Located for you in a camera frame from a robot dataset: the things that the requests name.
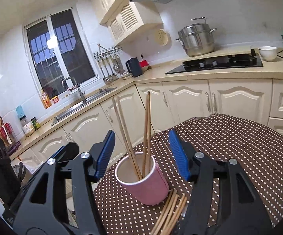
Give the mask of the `brown polka dot tablecloth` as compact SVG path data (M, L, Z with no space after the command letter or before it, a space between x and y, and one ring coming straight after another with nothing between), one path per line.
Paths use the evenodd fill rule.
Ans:
M180 174L169 131L184 142L190 179ZM166 199L157 205L137 201L109 168L95 189L108 234L283 234L283 136L260 123L229 115L191 118L155 134L152 155L160 167L175 209L162 219Z

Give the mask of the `black electric kettle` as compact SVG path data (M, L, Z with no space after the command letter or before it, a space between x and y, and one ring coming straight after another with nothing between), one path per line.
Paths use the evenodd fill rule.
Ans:
M131 73L133 77L138 77L143 74L137 57L130 58L125 62L125 65L127 67L128 72Z

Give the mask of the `steel kitchen faucet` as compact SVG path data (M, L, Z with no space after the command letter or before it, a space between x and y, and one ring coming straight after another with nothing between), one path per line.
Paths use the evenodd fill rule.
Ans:
M78 84L78 83L76 82L76 79L75 79L73 76L70 76L70 77L68 77L68 78L63 79L63 80L61 81L62 86L64 87L65 82L67 82L68 80L71 80L71 81L72 81L72 83L73 83L72 88L78 90L79 96L80 96L82 102L83 102L83 103L86 103L85 94L82 92L82 90L80 89L80 84Z

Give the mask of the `window with bars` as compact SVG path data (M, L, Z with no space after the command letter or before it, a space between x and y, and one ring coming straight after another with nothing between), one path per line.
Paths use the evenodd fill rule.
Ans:
M48 15L25 27L28 52L37 85L50 98L63 94L73 85L79 87L99 76L90 62L72 9Z

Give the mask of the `stainless steel sink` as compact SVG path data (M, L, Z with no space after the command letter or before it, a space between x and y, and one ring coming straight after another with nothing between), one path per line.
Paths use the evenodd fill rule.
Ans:
M92 103L93 101L97 100L98 98L106 95L107 93L115 90L116 88L106 88L106 89L99 89L99 91L91 96L89 96L88 98L86 98L85 102L80 102L75 104L74 106L72 106L71 108L67 109L66 111L58 114L57 116L55 116L55 118L52 121L51 126L57 124L58 122L60 122L61 120L63 120L65 117L75 113L76 111L78 111L79 109L89 105L90 103Z

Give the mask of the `hanging utensil rack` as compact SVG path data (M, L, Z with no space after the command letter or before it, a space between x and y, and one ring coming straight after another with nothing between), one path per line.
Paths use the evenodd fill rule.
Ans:
M111 48L105 48L99 43L97 46L98 51L94 52L94 58L102 73L103 82L109 85L118 80L125 72L119 56L122 47L113 46Z

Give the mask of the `black gas stove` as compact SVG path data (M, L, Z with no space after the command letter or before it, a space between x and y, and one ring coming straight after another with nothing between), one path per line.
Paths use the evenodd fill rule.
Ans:
M183 61L180 66L166 72L165 75L206 70L238 69L253 67L263 67L263 64L260 56L256 54L255 51L252 49L250 54L236 54L203 58L199 60Z

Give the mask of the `orange detergent bottle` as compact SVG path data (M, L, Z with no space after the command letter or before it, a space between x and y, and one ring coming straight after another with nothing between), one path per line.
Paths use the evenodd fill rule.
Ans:
M45 107L45 109L49 108L52 104L51 104L51 100L48 96L48 94L43 90L41 89L41 100L43 102L43 105Z

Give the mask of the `red bowl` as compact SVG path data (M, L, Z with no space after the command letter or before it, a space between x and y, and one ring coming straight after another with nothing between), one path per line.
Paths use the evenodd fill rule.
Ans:
M139 64L143 72L149 69L149 63L147 61L141 61Z

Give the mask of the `stainless steel steamer pot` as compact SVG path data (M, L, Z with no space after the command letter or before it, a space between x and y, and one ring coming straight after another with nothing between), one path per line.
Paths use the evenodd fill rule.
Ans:
M182 28L178 32L179 37L175 40L181 43L189 57L209 54L215 50L213 33L217 29L211 29L205 17L191 19L191 21L199 20L203 20L203 22L196 22Z

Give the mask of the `pink utensil holder cup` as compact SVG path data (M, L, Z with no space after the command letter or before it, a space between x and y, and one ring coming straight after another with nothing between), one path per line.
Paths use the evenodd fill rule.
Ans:
M126 156L117 164L115 178L137 201L145 205L157 205L168 196L169 185L153 156L150 165L146 177L139 180Z

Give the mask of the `round yellow wall strainer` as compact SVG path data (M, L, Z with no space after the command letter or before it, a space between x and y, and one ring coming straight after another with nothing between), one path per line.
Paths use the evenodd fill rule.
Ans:
M161 47L168 45L170 43L170 39L170 34L164 29L157 29L154 32L154 40Z

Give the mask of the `white ceramic bowl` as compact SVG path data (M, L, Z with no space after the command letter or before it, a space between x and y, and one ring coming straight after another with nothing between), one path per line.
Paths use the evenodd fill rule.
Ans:
M258 47L260 56L269 62L273 62L277 58L277 48L273 46Z

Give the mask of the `glass jar white label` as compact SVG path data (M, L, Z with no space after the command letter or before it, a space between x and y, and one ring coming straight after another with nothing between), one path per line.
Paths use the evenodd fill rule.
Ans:
M35 132L32 122L25 115L20 118L20 123L26 137L31 136Z

